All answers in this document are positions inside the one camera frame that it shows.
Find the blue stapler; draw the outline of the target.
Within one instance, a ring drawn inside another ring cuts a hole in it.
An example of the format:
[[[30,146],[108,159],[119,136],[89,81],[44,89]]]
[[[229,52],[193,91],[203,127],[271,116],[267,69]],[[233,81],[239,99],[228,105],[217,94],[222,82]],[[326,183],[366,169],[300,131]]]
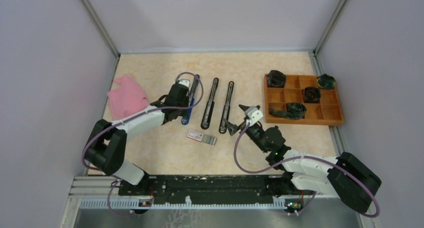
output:
[[[198,87],[199,81],[194,78],[193,79],[193,83],[191,85],[190,91],[189,91],[189,105],[193,106],[194,102],[195,102],[195,94],[196,94],[196,90]],[[192,113],[192,108],[187,110],[186,116],[183,116],[181,118],[181,124],[182,125],[188,125],[190,122],[190,117],[191,117],[191,113]]]

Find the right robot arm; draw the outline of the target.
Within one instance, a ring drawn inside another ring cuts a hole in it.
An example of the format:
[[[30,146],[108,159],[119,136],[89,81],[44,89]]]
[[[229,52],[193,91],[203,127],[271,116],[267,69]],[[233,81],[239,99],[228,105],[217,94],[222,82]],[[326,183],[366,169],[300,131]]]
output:
[[[286,145],[278,126],[263,129],[260,106],[239,106],[244,111],[244,120],[239,125],[222,116],[231,136],[239,132],[233,157],[236,166],[247,174],[254,171],[241,166],[237,158],[238,144],[243,135],[263,152],[269,167],[255,171],[261,174],[275,169],[283,171],[281,187],[287,194],[297,191],[313,191],[340,199],[355,212],[369,218],[377,217],[380,207],[375,195],[382,185],[381,179],[356,156],[342,152],[339,156],[316,156],[301,152]]]

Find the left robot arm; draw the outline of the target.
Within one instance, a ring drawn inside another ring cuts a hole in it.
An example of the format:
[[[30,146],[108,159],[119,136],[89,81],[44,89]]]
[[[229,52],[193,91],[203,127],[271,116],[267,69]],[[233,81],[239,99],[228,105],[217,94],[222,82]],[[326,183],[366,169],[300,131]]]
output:
[[[83,163],[126,181],[138,195],[146,194],[150,181],[144,178],[144,170],[125,159],[127,143],[152,128],[183,117],[190,104],[189,87],[190,81],[181,79],[171,86],[167,95],[144,110],[113,122],[97,121],[83,150]]]

